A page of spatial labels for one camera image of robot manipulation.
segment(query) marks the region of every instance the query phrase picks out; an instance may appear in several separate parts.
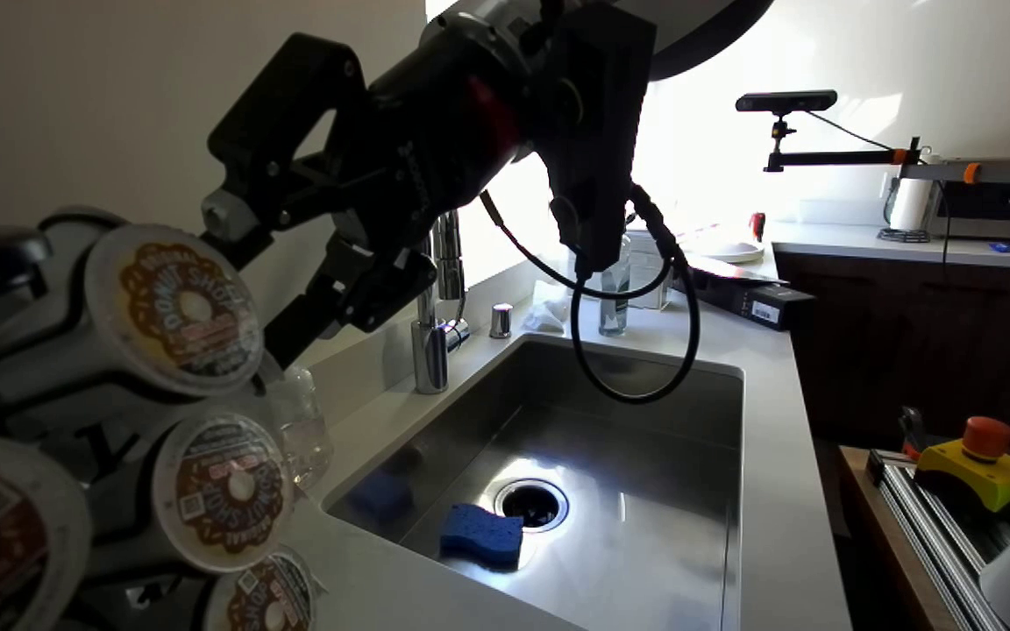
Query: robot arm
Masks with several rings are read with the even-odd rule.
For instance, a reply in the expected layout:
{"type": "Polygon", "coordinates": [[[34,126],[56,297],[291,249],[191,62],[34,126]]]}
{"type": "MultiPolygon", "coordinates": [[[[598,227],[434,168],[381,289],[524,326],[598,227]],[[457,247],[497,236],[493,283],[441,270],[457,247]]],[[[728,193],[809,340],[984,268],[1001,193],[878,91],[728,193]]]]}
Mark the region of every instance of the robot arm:
{"type": "Polygon", "coordinates": [[[650,77],[726,48],[765,6],[463,0],[367,88],[349,47],[291,34],[211,133],[228,179],[208,198],[204,240],[246,268],[275,230],[332,213],[322,268],[268,326],[282,365],[345,321],[377,331],[430,289],[419,247],[434,216],[530,150],[547,165],[552,210],[584,277],[602,270],[623,230],[650,77]],[[296,158],[329,113],[329,144],[296,158]]]}

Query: blue sponge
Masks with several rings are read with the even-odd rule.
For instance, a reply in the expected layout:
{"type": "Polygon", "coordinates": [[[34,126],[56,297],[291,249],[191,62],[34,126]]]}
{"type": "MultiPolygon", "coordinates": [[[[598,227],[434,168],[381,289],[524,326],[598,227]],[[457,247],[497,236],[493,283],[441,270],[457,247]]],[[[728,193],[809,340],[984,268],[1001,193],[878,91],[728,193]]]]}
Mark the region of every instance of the blue sponge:
{"type": "Polygon", "coordinates": [[[451,506],[437,532],[441,557],[465,557],[488,568],[516,568],[518,545],[524,545],[518,520],[502,520],[477,506],[451,506]]]}
{"type": "Polygon", "coordinates": [[[412,510],[412,489],[403,478],[380,469],[363,482],[363,489],[351,493],[351,506],[377,522],[394,522],[412,510]]]}

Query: kitchen counter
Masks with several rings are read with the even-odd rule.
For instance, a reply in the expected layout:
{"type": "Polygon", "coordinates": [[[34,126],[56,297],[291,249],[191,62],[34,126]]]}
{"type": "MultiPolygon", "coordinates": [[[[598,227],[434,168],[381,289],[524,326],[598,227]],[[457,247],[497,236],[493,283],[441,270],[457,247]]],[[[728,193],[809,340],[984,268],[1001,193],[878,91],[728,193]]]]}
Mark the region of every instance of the kitchen counter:
{"type": "MultiPolygon", "coordinates": [[[[396,365],[412,365],[408,321],[329,354],[312,369],[332,459],[310,500],[297,506],[289,547],[296,547],[325,586],[319,626],[575,626],[571,622],[485,589],[437,562],[354,531],[322,510],[367,465],[430,423],[448,401],[518,344],[518,337],[488,340],[485,316],[488,306],[502,297],[524,306],[526,289],[533,289],[533,274],[516,268],[470,291],[465,307],[477,333],[451,351],[451,387],[441,395],[414,395],[412,378],[396,371],[396,365]]],[[[600,337],[598,344],[655,354],[685,351],[685,311],[633,307],[628,321],[633,331],[623,337],[600,337]]],[[[849,626],[788,337],[705,307],[697,358],[742,371],[741,576],[728,625],[746,631],[849,626]]]]}
{"type": "Polygon", "coordinates": [[[884,243],[869,226],[768,226],[776,251],[787,255],[849,255],[849,260],[900,260],[952,268],[1010,268],[1010,251],[993,251],[990,243],[884,243]]]}

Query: sink basin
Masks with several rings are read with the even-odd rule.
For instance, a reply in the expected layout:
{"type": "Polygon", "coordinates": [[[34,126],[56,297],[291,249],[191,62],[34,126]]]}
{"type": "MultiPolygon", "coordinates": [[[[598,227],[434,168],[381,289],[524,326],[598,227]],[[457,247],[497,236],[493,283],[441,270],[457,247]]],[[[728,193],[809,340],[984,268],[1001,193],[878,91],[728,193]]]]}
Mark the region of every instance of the sink basin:
{"type": "MultiPolygon", "coordinates": [[[[609,347],[591,358],[623,392],[677,369],[609,347]]],[[[697,360],[667,401],[614,404],[569,344],[530,337],[329,511],[584,626],[728,626],[741,392],[735,369],[697,360]],[[380,482],[403,500],[364,500],[380,482]],[[437,557],[451,506],[524,520],[518,566],[437,557]]]]}

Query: cabinet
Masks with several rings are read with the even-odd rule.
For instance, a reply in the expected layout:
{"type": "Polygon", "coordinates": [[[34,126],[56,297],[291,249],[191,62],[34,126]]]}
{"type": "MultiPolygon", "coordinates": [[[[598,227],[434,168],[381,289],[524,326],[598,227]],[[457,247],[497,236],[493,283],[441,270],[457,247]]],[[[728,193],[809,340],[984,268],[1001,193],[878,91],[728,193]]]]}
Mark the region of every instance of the cabinet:
{"type": "Polygon", "coordinates": [[[1010,270],[778,255],[778,274],[817,297],[794,331],[817,439],[897,446],[900,406],[935,434],[1010,420],[1010,270]]]}

